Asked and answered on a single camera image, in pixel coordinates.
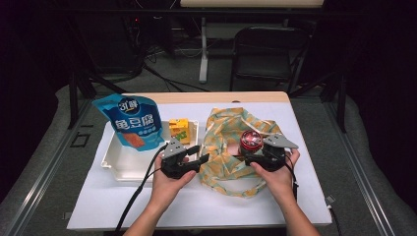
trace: yellow box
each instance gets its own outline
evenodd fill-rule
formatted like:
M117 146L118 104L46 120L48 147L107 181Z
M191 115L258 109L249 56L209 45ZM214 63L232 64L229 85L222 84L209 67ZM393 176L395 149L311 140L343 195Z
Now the yellow box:
M188 128L188 119L170 119L169 132L171 137L177 138L181 144L187 145L190 143L190 129Z

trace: black chair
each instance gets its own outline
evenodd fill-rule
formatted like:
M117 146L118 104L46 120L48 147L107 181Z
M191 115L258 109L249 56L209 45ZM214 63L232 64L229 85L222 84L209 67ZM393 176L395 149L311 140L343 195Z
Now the black chair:
M290 93L309 39L306 32L295 28L241 29L234 38L229 90L236 79L243 79L288 83Z

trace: white tray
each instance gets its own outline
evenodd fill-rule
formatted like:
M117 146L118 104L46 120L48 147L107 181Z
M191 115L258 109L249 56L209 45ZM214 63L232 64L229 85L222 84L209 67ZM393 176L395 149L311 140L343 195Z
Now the white tray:
M190 144L185 145L186 148L198 144L199 122L189 120L188 127L190 129ZM109 169L117 181L143 181L153 156L166 142L171 140L168 121L162 121L162 138L165 142L161 143L159 147L137 151L132 147L122 146L113 131L109 139L108 149L101 161L101 167ZM196 153L189 158L190 161L196 160L199 158L199 154ZM147 179L147 182L152 182L152 177L153 175Z

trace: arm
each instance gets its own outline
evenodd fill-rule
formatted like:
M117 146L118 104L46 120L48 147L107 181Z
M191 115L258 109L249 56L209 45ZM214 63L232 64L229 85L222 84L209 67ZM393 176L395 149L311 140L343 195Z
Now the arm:
M161 158L158 156L155 160L154 169L161 166ZM189 183L196 171L190 171L183 175L181 179L171 179L166 177L162 171L155 171L152 182L152 192L150 200L144 211L139 215L135 222L124 234L125 236L150 236L162 214L168 209L174 201L178 192Z
M300 157L300 152L295 148L291 152L290 158L295 165ZM268 172L256 162L252 162L251 166L267 182L270 192L282 210L289 235L320 235L295 200L292 193L292 176L289 170L282 167L274 172Z

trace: person's left hand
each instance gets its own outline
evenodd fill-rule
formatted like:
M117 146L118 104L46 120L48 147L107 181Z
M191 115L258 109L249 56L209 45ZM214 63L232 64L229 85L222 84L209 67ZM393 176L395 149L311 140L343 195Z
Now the person's left hand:
M156 158L154 163L154 169L157 170L161 167L161 154ZM153 173L152 192L149 200L149 204L160 208L162 211L166 211L174 201L178 192L188 184L196 176L196 171L192 170L187 172L181 177L181 179L171 179L161 171L157 170Z

